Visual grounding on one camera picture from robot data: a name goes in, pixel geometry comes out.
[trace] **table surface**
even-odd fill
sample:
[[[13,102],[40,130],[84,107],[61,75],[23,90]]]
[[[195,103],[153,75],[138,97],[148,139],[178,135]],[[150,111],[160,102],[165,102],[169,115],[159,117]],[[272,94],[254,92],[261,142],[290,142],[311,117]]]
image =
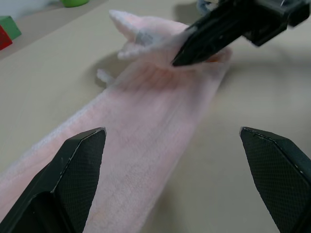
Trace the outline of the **table surface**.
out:
[[[102,92],[98,68],[122,70],[115,52],[125,39],[108,10],[188,24],[198,18],[190,0],[93,1],[84,10],[29,17],[48,18],[50,30],[32,35],[40,25],[20,22],[28,39],[1,51],[0,171]],[[310,32],[306,22],[260,49],[244,39],[232,45],[232,68],[143,233],[278,232],[252,181],[239,129],[272,131],[311,155]]]

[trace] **red toy block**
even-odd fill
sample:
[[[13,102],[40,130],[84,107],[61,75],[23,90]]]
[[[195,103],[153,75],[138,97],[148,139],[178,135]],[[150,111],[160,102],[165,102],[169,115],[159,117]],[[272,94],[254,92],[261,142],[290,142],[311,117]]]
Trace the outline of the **red toy block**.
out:
[[[5,32],[2,26],[0,26],[0,50],[8,47],[12,44],[12,40],[8,36],[8,34]]]

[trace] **plush cat toy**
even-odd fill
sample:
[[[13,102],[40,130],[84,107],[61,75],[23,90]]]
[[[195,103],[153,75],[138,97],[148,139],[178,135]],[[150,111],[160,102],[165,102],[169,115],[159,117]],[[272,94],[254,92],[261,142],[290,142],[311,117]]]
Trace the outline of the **plush cat toy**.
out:
[[[0,177],[0,221],[63,142],[106,127],[100,178],[85,233],[137,233],[185,151],[225,75],[226,48],[209,61],[171,65],[193,33],[157,17],[110,11],[128,42],[120,59],[133,63],[96,99],[34,145]]]

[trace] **green toy block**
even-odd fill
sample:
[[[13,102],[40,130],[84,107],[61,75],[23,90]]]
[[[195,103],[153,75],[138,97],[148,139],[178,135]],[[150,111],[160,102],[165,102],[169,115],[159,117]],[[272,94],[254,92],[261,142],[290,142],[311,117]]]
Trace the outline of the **green toy block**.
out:
[[[14,40],[21,35],[20,30],[11,16],[0,16],[0,26],[3,27],[11,40]]]

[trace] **pink fabric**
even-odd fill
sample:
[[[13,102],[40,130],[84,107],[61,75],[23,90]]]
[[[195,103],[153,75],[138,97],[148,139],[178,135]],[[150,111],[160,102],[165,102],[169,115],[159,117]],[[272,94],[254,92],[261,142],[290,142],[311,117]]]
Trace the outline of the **pink fabric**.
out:
[[[84,232],[138,232],[206,112],[231,51],[217,54],[217,62],[173,68],[170,61],[191,33],[183,32],[186,25],[118,11],[110,15],[128,39],[119,58],[135,61],[1,175],[0,221],[66,139],[106,127],[100,180]]]

